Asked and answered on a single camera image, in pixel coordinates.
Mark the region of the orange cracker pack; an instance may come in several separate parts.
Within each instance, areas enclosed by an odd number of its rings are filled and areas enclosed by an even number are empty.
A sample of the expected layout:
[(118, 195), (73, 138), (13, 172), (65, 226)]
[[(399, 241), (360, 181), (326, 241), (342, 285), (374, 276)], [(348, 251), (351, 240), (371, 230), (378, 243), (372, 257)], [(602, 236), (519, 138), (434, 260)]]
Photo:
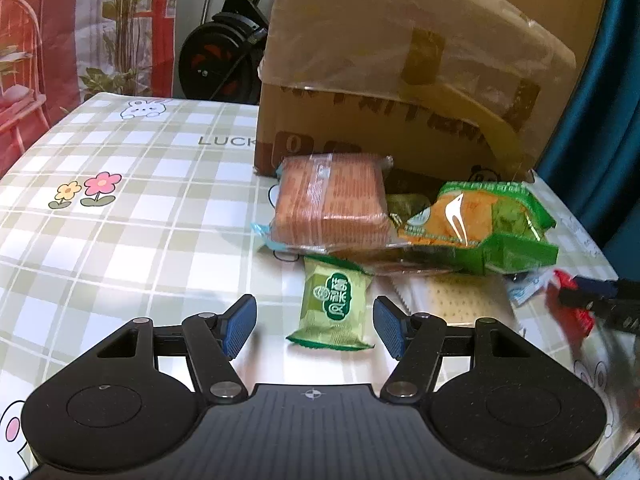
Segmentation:
[(384, 188), (392, 167), (390, 156), (367, 153), (287, 157), (273, 218), (252, 229), (280, 250), (383, 248), (394, 238)]

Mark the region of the red snack packet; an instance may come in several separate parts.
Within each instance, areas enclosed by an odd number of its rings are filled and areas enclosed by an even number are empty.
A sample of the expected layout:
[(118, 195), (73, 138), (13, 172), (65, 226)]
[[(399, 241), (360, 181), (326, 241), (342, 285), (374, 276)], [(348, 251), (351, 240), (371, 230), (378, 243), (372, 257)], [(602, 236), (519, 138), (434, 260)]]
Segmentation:
[(589, 336), (596, 325), (593, 315), (582, 303), (582, 293), (574, 278), (555, 269), (546, 288), (546, 306), (570, 341)]

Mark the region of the teal curtain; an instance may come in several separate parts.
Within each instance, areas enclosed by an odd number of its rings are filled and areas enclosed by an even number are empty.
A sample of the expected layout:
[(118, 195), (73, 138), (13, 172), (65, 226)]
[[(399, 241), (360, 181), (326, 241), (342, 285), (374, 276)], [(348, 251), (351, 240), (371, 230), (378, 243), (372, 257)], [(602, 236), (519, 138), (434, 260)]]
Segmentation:
[(639, 278), (639, 0), (606, 0), (596, 41), (537, 167), (621, 278)]

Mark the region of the cardboard box with plastic liner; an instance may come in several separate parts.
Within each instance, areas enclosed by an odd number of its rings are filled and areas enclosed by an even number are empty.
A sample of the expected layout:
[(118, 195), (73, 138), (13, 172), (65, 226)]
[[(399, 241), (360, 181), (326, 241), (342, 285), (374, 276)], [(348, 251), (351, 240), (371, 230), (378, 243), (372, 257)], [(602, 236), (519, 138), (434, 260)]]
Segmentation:
[(254, 165), (372, 153), (444, 181), (523, 181), (575, 70), (506, 0), (273, 0)]

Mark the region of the green mooncake packet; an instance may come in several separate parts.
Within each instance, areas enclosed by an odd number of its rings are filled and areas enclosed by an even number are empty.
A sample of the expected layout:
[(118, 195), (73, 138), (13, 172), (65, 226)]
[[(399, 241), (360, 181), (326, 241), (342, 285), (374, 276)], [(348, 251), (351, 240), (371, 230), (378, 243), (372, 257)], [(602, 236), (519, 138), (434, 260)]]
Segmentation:
[(361, 351), (370, 276), (358, 270), (306, 258), (305, 284), (298, 329), (286, 339), (311, 349)]

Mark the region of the checked bunny tablecloth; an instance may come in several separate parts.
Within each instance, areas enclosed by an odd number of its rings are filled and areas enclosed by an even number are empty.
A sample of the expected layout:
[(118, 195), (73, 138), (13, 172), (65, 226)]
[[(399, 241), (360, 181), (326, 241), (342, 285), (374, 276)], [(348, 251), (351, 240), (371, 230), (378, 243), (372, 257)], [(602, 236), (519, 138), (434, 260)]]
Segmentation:
[(1, 474), (35, 465), (17, 417), (29, 393), (122, 324), (174, 325), (249, 292), (257, 327), (236, 364), (251, 385), (382, 385), (393, 361), (310, 350), (304, 267), (253, 231), (276, 182), (254, 170), (251, 105), (102, 93), (45, 133), (1, 180)]

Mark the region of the green orange snack bag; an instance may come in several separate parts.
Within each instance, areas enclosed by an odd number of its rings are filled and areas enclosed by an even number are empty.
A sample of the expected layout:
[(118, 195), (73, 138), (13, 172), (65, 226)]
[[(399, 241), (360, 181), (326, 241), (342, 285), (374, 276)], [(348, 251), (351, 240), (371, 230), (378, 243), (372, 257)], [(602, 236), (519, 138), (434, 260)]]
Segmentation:
[(518, 182), (448, 182), (437, 200), (398, 226), (398, 237), (434, 263), (473, 274), (554, 266), (555, 220)]

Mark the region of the black exercise bike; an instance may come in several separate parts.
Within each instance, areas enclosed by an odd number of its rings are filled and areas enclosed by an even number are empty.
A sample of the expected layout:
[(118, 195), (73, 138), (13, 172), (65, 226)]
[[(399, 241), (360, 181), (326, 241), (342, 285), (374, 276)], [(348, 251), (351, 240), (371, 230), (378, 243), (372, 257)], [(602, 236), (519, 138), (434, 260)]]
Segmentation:
[(224, 0), (186, 37), (178, 58), (181, 90), (188, 100), (256, 105), (262, 82), (269, 21), (260, 0)]

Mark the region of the beige wafer cracker pack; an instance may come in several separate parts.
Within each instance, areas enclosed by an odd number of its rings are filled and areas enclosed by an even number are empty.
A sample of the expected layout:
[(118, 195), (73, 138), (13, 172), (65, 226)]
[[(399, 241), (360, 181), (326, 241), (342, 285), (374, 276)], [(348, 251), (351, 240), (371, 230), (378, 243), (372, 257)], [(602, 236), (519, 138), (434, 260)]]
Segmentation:
[(394, 276), (392, 284), (410, 314), (428, 313), (454, 326), (495, 318), (514, 332), (521, 329), (500, 275), (404, 274)]

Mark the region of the red printed backdrop cloth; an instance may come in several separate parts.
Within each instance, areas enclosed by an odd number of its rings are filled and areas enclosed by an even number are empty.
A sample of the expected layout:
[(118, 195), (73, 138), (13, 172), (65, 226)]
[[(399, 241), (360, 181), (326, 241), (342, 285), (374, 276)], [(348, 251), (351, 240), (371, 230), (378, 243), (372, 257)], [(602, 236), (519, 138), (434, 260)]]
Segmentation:
[(1, 0), (1, 169), (98, 93), (171, 96), (178, 0)]

